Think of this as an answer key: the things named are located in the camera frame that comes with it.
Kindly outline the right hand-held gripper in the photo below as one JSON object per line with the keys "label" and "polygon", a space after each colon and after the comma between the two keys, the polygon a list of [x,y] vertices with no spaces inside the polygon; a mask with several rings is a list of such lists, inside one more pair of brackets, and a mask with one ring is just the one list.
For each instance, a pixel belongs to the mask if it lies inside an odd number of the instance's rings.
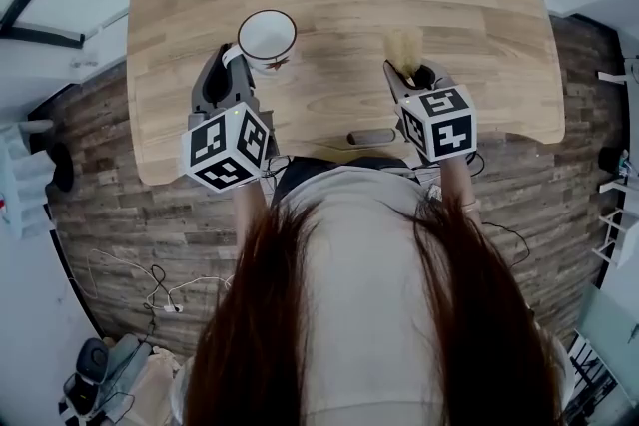
{"label": "right hand-held gripper", "polygon": [[388,60],[383,72],[403,133],[423,157],[436,163],[476,151],[477,116],[471,95],[442,65],[422,60],[415,71],[415,89]]}

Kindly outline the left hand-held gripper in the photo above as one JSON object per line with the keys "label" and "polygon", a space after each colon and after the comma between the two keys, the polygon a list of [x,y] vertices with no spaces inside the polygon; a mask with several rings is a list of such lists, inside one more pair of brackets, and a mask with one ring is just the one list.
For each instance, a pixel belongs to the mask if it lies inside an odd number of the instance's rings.
{"label": "left hand-held gripper", "polygon": [[205,63],[181,137],[184,174],[216,193],[258,180],[275,142],[273,113],[252,107],[255,82],[245,57],[223,64],[231,48],[224,43]]}

